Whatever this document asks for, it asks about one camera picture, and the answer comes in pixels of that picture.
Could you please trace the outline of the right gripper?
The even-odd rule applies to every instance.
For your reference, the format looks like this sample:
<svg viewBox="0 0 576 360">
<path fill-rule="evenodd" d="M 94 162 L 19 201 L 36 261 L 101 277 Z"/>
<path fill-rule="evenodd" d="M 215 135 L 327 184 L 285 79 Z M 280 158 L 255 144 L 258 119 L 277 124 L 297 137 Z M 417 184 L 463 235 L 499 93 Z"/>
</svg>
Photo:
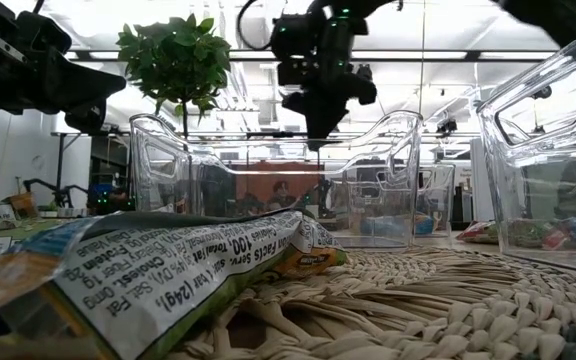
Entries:
<svg viewBox="0 0 576 360">
<path fill-rule="evenodd" d="M 365 18 L 352 4 L 312 4 L 304 14 L 277 19 L 278 84 L 327 93 L 318 139 L 327 139 L 348 113 L 349 99 L 360 105 L 376 101 L 372 77 L 355 73 L 351 64 L 354 38 L 368 33 Z M 293 92 L 282 99 L 284 108 L 305 117 L 309 148 L 318 147 L 317 100 L 317 92 Z"/>
</svg>

